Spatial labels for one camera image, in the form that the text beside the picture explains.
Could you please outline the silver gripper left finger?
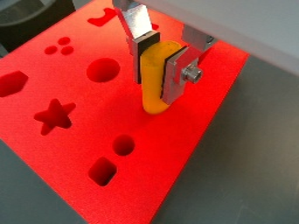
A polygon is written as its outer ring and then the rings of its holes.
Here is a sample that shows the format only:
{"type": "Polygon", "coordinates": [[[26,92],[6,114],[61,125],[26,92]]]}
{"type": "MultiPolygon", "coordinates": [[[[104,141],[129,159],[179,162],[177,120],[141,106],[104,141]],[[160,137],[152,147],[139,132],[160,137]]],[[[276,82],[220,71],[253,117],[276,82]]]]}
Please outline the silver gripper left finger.
{"type": "Polygon", "coordinates": [[[140,56],[145,49],[160,41],[160,32],[153,30],[147,7],[135,0],[112,0],[116,14],[125,30],[127,43],[133,56],[135,82],[141,83],[140,56]]]}

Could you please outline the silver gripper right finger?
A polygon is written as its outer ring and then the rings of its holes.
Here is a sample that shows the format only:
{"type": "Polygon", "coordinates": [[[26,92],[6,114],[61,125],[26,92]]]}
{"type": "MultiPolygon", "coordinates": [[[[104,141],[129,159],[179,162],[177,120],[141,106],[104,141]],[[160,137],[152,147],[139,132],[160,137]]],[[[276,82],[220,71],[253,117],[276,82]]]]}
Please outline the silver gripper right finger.
{"type": "Polygon", "coordinates": [[[163,102],[171,105],[183,95],[185,83],[196,84],[203,75],[199,68],[201,55],[216,43],[216,39],[187,24],[181,30],[181,40],[187,43],[164,61],[163,102]]]}

